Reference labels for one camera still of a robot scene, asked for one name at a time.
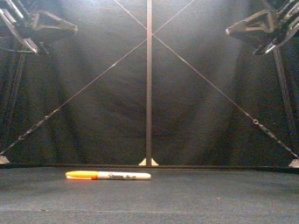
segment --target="metal pole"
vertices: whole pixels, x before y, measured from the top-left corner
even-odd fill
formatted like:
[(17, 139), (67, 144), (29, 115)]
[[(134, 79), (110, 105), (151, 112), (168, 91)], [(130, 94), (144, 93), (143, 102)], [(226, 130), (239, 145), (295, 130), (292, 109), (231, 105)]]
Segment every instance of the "metal pole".
[(147, 0), (146, 165), (152, 165), (152, 0)]

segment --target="diagonal cable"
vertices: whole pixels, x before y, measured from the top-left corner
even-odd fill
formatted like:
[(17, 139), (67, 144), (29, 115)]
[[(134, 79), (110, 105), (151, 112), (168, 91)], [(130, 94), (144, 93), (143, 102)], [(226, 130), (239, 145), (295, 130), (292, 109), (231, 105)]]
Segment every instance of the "diagonal cable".
[(19, 144), (49, 120), (49, 118), (61, 110), (61, 108), (94, 85), (96, 80), (118, 65), (118, 63), (139, 48), (139, 46), (146, 42), (146, 40), (134, 47), (134, 49), (110, 66), (110, 68), (96, 76), (96, 78), (80, 89), (80, 91), (25, 131), (23, 135), (17, 137), (13, 143), (0, 152), (0, 156), (11, 150), (16, 144)]
[[(159, 40), (159, 42), (164, 45), (164, 47), (174, 53), (174, 55), (182, 60), (182, 62), (192, 69), (192, 71), (207, 81), (207, 83), (216, 89), (216, 91), (226, 97), (226, 99), (235, 105), (235, 107), (240, 110), (240, 112), (251, 119), (252, 123), (264, 131), (264, 133), (275, 139), (275, 141), (283, 146), (283, 148), (296, 157), (299, 156), (294, 153), (294, 151), (286, 146), (286, 144), (278, 139), (276, 135), (272, 131), (259, 123), (259, 120), (254, 118), (250, 113), (239, 106), (239, 104), (228, 97), (228, 95), (220, 90), (220, 88), (211, 82), (211, 80), (199, 72), (199, 70), (192, 66), (192, 64), (180, 56), (180, 54), (156, 37), (156, 33), (170, 24), (170, 22), (182, 14), (182, 12), (187, 9), (187, 7), (194, 3), (195, 0), (190, 1), (190, 3), (179, 10), (179, 12), (167, 20), (167, 22), (162, 25), (162, 27), (152, 33), (152, 36)], [(126, 9), (126, 7), (115, 0), (119, 6), (124, 9), (128, 15), (134, 18), (134, 20), (144, 27), (142, 22), (136, 19), (134, 14)]]

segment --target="orange marker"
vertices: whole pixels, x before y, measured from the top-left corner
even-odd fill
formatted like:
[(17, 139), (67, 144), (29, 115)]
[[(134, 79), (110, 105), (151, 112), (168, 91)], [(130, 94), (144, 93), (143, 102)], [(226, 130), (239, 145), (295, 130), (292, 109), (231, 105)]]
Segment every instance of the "orange marker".
[(116, 172), (116, 171), (68, 171), (67, 179), (94, 180), (94, 179), (124, 179), (146, 180), (151, 174), (142, 172)]

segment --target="wire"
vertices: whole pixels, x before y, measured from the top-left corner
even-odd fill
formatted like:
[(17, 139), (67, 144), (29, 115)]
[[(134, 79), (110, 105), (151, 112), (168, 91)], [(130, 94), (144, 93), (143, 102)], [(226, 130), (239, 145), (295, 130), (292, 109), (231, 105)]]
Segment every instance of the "wire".
[(4, 48), (0, 46), (0, 50), (4, 51), (4, 52), (9, 52), (9, 53), (33, 53), (33, 51), (24, 51), (24, 50), (15, 50), (15, 49), (9, 49), (9, 48)]

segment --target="vertical pole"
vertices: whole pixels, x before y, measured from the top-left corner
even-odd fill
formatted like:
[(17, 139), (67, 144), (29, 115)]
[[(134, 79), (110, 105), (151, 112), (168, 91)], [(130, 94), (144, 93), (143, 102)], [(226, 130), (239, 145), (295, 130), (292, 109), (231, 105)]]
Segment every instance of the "vertical pole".
[(152, 165), (152, 0), (147, 0), (146, 165)]
[(290, 98), (288, 89), (287, 89), (286, 70), (284, 70), (280, 50), (275, 49), (274, 54), (275, 54), (275, 67), (276, 67), (278, 78), (279, 78), (280, 89), (282, 89), (282, 96), (284, 101), (284, 112), (286, 112), (288, 135), (290, 135), (292, 147), (298, 151), (299, 143), (298, 143), (298, 135), (296, 135), (296, 128), (295, 128), (295, 117), (292, 112), (291, 98)]

